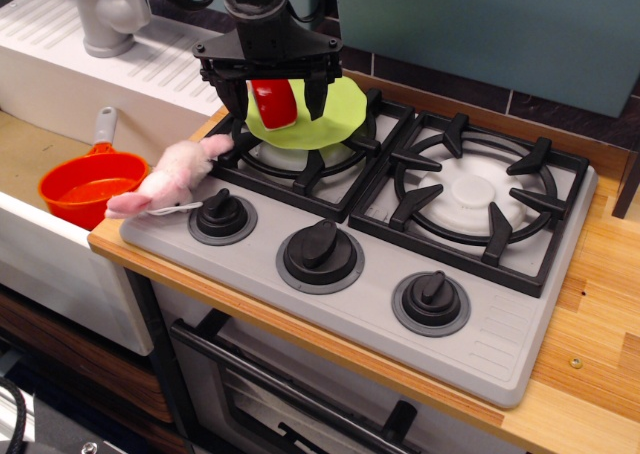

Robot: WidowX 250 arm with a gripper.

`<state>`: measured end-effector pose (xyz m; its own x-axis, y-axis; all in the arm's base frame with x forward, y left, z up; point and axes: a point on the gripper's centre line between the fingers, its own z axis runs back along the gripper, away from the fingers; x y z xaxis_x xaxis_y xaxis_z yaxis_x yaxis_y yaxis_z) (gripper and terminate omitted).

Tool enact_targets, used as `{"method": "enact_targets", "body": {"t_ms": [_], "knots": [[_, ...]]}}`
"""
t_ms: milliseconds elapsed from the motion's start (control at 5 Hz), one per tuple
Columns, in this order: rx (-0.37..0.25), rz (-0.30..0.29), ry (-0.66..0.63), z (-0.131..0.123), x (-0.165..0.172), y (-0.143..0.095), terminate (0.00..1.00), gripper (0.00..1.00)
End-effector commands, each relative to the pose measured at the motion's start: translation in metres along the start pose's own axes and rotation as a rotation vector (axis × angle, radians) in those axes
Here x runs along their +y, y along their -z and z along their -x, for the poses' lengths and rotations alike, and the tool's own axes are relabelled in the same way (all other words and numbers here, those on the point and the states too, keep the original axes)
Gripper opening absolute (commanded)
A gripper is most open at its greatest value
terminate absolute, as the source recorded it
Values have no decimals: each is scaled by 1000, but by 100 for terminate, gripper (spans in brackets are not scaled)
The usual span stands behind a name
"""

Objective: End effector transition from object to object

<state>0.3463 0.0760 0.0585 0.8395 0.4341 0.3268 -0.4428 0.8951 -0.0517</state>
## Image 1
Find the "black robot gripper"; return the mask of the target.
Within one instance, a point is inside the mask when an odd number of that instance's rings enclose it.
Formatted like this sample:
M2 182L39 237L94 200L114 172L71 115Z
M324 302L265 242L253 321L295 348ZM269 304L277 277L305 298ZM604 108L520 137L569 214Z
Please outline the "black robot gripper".
M341 49L340 40L301 27L283 9L265 18L240 17L233 31L198 42L193 54L234 118L247 117L246 80L303 79L315 121L324 113L328 83L342 76Z

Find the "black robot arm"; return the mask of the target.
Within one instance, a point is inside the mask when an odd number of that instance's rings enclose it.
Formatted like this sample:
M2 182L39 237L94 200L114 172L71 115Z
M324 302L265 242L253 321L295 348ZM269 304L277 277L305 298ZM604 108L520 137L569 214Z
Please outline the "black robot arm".
M244 120L251 80L301 79L310 118L323 116L328 86L342 76L342 42L299 25L288 0L225 0L235 21L227 34L193 48L203 80Z

